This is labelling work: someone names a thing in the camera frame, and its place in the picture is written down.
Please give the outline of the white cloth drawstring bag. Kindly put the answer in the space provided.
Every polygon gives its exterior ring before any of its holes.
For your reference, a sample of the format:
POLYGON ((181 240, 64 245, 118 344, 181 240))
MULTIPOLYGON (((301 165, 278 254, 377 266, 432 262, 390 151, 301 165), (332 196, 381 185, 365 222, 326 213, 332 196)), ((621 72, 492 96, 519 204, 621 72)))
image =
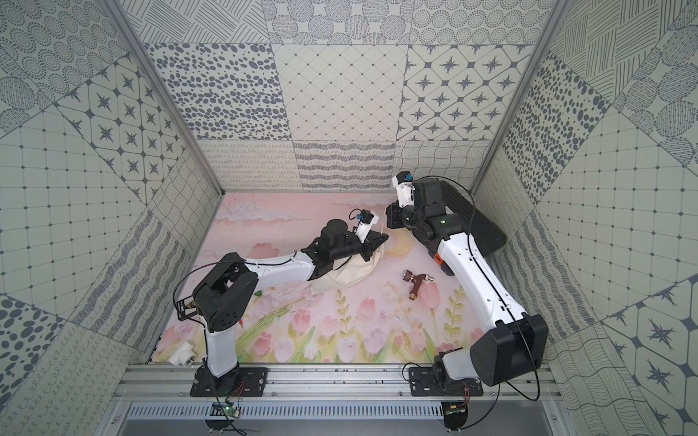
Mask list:
POLYGON ((385 248, 379 247, 371 256, 369 261, 365 261, 361 256, 354 256, 344 266, 338 270, 327 274, 332 284, 341 288, 353 286, 363 279, 366 279, 383 260, 385 248))

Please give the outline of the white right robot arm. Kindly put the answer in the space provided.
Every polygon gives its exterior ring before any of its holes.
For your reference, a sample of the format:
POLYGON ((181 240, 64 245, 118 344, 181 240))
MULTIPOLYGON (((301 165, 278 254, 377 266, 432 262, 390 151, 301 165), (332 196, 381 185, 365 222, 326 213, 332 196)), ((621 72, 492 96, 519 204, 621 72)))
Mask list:
POLYGON ((508 292, 486 263, 470 223, 448 212, 441 182, 414 179, 409 172, 394 176, 397 201, 386 209, 388 226, 406 228, 442 270, 454 276, 476 309, 484 334, 467 350, 446 352, 441 365, 448 380, 465 378, 470 363, 482 383, 507 383, 537 373, 543 360, 548 325, 529 314, 508 292))

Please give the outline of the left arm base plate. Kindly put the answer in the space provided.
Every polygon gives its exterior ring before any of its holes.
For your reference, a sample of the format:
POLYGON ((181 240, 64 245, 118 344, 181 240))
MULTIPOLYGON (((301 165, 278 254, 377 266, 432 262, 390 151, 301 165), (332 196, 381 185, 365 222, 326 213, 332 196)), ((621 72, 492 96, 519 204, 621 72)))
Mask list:
POLYGON ((214 397, 262 397, 269 369, 265 367, 236 367, 227 374, 216 377, 203 364, 194 374, 190 396, 214 397))

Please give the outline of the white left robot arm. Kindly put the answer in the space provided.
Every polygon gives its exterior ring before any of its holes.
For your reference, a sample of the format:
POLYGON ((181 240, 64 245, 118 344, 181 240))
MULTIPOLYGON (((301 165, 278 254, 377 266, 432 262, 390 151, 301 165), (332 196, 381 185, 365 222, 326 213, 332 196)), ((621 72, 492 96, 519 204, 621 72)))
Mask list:
POLYGON ((347 222, 327 222, 309 245, 288 256, 254 260, 229 253, 194 287, 192 294, 174 299, 179 321, 204 327, 206 355, 203 369, 214 381, 237 376, 239 363, 234 327, 242 320, 252 296, 269 287, 310 282, 329 274, 337 261, 359 257, 370 261, 389 235, 372 229, 377 218, 350 229, 347 222))

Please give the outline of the dark red garden hose nozzle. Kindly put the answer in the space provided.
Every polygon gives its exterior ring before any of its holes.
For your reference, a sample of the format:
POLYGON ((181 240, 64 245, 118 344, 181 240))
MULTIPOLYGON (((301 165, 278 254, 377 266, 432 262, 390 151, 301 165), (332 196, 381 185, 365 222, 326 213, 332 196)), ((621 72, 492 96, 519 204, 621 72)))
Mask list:
POLYGON ((417 299, 419 289, 424 282, 432 282, 434 280, 434 278, 432 278, 432 276, 430 276, 429 274, 414 274, 409 270, 404 271, 402 279, 404 282, 410 283, 412 285, 412 288, 408 294, 409 299, 411 301, 417 299))

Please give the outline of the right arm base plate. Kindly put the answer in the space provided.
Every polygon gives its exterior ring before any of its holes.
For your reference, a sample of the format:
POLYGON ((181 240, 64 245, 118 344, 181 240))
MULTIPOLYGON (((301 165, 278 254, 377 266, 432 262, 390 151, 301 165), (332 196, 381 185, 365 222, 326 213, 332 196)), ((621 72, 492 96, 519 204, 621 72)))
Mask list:
POLYGON ((404 370, 403 376, 410 385, 413 397, 464 397, 467 393, 473 397, 484 395, 483 385, 478 378, 453 380, 432 366, 409 366, 404 370))

